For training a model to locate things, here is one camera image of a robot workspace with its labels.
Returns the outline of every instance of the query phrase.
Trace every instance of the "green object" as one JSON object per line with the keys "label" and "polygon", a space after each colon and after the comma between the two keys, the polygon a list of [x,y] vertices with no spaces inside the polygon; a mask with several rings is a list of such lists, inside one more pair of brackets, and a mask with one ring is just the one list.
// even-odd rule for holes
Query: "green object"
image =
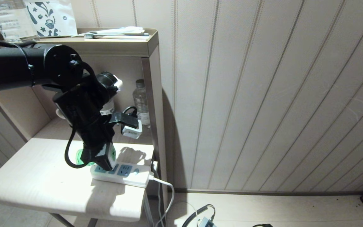
{"label": "green object", "polygon": [[[82,155],[82,149],[79,149],[75,155],[75,162],[77,165],[82,165],[83,161],[81,160],[81,155]],[[111,151],[111,157],[113,158],[113,160],[116,160],[116,150],[115,148],[113,148],[113,150]],[[93,161],[89,162],[89,164],[87,166],[91,166],[95,164]]]}

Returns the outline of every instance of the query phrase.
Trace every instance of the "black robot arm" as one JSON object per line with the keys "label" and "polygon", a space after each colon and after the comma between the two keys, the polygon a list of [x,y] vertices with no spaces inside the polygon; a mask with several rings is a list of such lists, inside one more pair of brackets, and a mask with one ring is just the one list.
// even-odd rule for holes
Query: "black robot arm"
{"label": "black robot arm", "polygon": [[[36,43],[5,46],[0,47],[0,90],[41,84],[45,89],[57,92],[53,101],[72,127],[65,150],[67,164],[81,168],[93,161],[106,171],[112,170],[115,163],[113,126],[120,123],[138,127],[135,113],[100,114],[103,105],[119,91],[119,80],[109,72],[95,75],[68,46]],[[68,157],[75,133],[84,143],[81,165],[72,163]]]}

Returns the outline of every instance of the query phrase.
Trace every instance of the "baseboard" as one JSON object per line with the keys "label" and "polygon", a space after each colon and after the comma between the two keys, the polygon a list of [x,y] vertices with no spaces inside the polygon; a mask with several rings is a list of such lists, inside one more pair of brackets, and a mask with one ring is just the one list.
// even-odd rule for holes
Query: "baseboard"
{"label": "baseboard", "polygon": [[339,195],[362,195],[363,191],[337,191],[337,192],[278,192],[278,191],[231,191],[231,190],[208,190],[208,189],[186,189],[176,188],[176,193],[207,193],[207,194],[230,194],[230,195],[279,195],[279,196],[339,196]]}

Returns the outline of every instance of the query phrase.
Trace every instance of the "white power plug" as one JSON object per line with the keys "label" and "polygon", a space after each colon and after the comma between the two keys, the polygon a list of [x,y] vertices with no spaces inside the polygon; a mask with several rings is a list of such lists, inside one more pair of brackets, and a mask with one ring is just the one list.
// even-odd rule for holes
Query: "white power plug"
{"label": "white power plug", "polygon": [[130,138],[139,138],[142,133],[142,122],[138,120],[138,128],[131,128],[128,126],[124,126],[121,134]]}
{"label": "white power plug", "polygon": [[90,167],[90,173],[96,180],[128,184],[143,188],[147,187],[150,175],[153,177],[149,166],[124,162],[117,162],[114,166],[112,171],[105,171],[102,167],[94,164]]}

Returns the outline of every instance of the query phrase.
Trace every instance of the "plastic bag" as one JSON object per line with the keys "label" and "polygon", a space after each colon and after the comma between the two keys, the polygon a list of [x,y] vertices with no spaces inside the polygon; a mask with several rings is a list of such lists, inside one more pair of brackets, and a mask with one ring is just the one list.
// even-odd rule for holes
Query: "plastic bag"
{"label": "plastic bag", "polygon": [[24,0],[39,36],[72,36],[77,33],[71,0]]}

